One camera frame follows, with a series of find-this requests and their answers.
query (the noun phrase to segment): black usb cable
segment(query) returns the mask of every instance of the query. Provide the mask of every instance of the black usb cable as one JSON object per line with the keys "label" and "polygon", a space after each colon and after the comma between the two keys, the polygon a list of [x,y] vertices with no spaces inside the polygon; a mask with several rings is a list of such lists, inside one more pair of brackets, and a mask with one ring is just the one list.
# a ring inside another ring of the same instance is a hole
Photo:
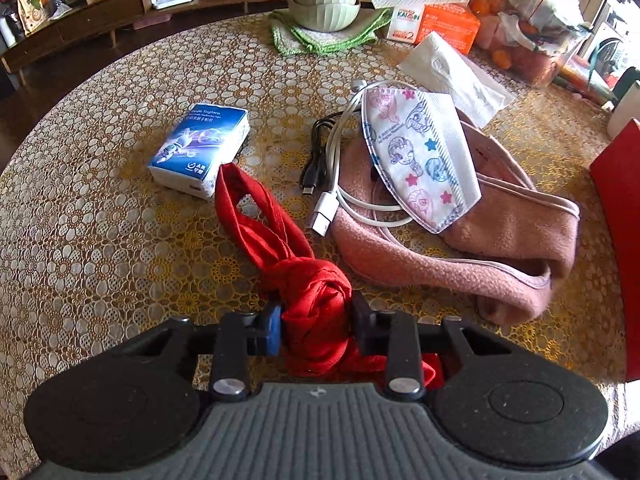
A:
{"label": "black usb cable", "polygon": [[326,179],[326,157],[324,156],[325,145],[322,144],[321,130],[326,128],[327,133],[335,126],[336,119],[342,112],[336,112],[322,119],[318,119],[311,127],[311,155],[305,167],[300,173],[299,184],[303,195],[312,195],[316,187],[322,186]]}

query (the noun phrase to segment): pink fabric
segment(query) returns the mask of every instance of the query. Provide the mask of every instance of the pink fabric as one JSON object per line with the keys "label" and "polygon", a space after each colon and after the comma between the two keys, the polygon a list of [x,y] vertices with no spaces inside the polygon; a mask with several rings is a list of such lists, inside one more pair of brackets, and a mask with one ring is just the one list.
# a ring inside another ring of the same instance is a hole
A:
{"label": "pink fabric", "polygon": [[[557,280],[571,270],[579,209],[569,200],[537,192],[495,139],[468,124],[463,123],[463,129],[482,198],[440,236],[450,247],[468,253],[464,260],[414,253],[343,209],[332,223],[332,235],[350,267],[371,281],[467,292],[478,296],[485,319],[499,325],[526,322],[544,312]],[[371,202],[370,168],[366,144],[357,137],[343,151],[340,186]]]}

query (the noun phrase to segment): cartoon pony print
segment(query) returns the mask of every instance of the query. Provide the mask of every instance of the cartoon pony print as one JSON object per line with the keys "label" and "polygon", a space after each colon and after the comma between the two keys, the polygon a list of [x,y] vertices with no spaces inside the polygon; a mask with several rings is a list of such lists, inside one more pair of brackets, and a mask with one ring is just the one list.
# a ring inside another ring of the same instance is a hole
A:
{"label": "cartoon pony print", "polygon": [[379,119],[389,119],[392,123],[400,122],[396,96],[391,88],[376,88],[369,92],[369,105],[380,112]]}
{"label": "cartoon pony print", "polygon": [[422,176],[424,171],[415,161],[414,145],[409,139],[404,137],[394,137],[389,141],[387,147],[391,164],[404,164],[409,166],[415,173],[415,176]]}
{"label": "cartoon pony print", "polygon": [[455,184],[455,179],[449,174],[444,161],[438,156],[430,158],[424,165],[424,169],[427,174],[436,182],[446,182],[450,180],[452,184]]}
{"label": "cartoon pony print", "polygon": [[427,225],[433,225],[433,200],[423,189],[416,189],[406,198],[406,203]]}
{"label": "cartoon pony print", "polygon": [[411,113],[409,113],[409,116],[406,118],[404,125],[407,128],[415,130],[423,137],[425,133],[433,130],[433,121],[431,121],[431,118],[427,113],[427,105],[423,101],[420,101],[415,105],[414,109],[411,110]]}

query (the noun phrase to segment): white usb cable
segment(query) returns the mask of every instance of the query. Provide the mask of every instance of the white usb cable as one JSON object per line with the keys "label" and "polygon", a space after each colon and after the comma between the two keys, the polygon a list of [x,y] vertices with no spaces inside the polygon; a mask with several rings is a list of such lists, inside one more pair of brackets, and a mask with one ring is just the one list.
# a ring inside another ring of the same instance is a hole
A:
{"label": "white usb cable", "polygon": [[331,187],[328,191],[323,192],[320,196],[320,200],[318,200],[318,203],[316,203],[313,216],[311,217],[311,222],[309,223],[309,227],[321,236],[324,236],[326,234],[327,229],[329,228],[329,225],[331,225],[331,222],[333,221],[335,213],[338,211],[339,206],[342,206],[345,211],[353,216],[356,220],[362,222],[363,224],[375,227],[400,227],[413,221],[410,216],[393,222],[385,222],[363,216],[355,211],[349,203],[363,209],[381,212],[402,211],[402,207],[399,205],[380,205],[363,202],[362,200],[351,196],[338,185],[338,178],[340,177],[340,142],[342,140],[342,131],[344,130],[344,125],[346,124],[347,120],[349,120],[349,117],[353,114],[353,111],[360,104],[364,91],[366,89],[375,88],[376,86],[382,85],[401,86],[403,88],[409,88],[411,90],[418,90],[413,85],[394,80],[376,81],[369,84],[367,84],[366,81],[363,80],[354,80],[351,82],[351,89],[355,92],[355,94],[344,107],[340,118],[335,122],[334,127],[329,133],[329,138],[327,139],[325,146],[327,177],[329,178]]}

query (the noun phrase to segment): red chair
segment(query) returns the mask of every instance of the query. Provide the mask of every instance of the red chair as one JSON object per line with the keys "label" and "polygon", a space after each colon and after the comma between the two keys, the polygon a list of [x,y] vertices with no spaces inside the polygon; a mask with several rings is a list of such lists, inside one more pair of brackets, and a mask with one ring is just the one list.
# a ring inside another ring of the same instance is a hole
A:
{"label": "red chair", "polygon": [[625,308],[626,379],[640,379],[640,123],[636,120],[591,163],[618,262]]}

